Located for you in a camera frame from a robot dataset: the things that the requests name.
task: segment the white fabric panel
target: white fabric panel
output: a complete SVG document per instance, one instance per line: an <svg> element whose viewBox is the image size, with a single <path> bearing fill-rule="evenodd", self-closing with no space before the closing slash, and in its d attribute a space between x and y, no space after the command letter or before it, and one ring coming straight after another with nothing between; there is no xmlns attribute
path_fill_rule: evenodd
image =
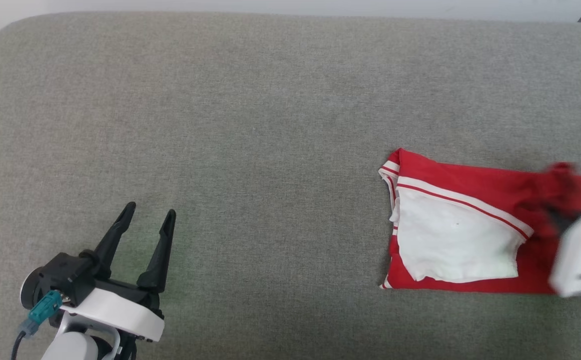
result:
<svg viewBox="0 0 581 360"><path fill-rule="evenodd" d="M398 187L399 255L414 280L515 278L519 231L467 205Z"/></svg>

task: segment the red fabric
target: red fabric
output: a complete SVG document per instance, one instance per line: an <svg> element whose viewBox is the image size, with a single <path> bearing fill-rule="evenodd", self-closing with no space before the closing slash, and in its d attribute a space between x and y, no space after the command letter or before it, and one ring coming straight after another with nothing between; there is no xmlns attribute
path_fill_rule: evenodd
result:
<svg viewBox="0 0 581 360"><path fill-rule="evenodd" d="M388 251L391 264L386 278L394 289L437 289L454 292L554 294L549 275L558 249L557 233L545 212L551 205L562 214L581 212L581 176L570 164L559 162L545 173L441 164L417 153L397 150L388 158L400 165L400 176L423 180L436 187L477 198L528 224L533 236L517 251L515 278L496 278L457 284L426 277L415 281L400 258L397 236Z"/></svg>

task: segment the folded shirt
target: folded shirt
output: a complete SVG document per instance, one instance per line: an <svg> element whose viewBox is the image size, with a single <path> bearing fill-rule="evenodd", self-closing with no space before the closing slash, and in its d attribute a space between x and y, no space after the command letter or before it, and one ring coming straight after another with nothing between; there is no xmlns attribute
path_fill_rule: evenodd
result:
<svg viewBox="0 0 581 360"><path fill-rule="evenodd" d="M581 212L581 176L442 164L399 149L379 169L393 233L384 289L552 293L556 229L545 212Z"/></svg>

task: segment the black cable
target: black cable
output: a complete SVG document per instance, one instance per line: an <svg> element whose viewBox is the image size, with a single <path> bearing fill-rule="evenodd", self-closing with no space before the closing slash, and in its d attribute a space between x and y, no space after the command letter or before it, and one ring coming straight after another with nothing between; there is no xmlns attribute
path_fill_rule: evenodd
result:
<svg viewBox="0 0 581 360"><path fill-rule="evenodd" d="M24 331L20 331L17 338L14 340L14 344L12 344L12 351L11 351L11 360L16 360L17 358L17 349L19 349L19 344L22 342L22 339L26 336Z"/></svg>

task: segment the white wall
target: white wall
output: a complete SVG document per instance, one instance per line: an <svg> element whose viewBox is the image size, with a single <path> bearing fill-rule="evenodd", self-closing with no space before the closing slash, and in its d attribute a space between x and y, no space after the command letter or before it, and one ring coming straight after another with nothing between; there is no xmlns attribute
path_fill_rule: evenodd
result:
<svg viewBox="0 0 581 360"><path fill-rule="evenodd" d="M89 10L576 22L581 0L0 0L0 29L29 16Z"/></svg>

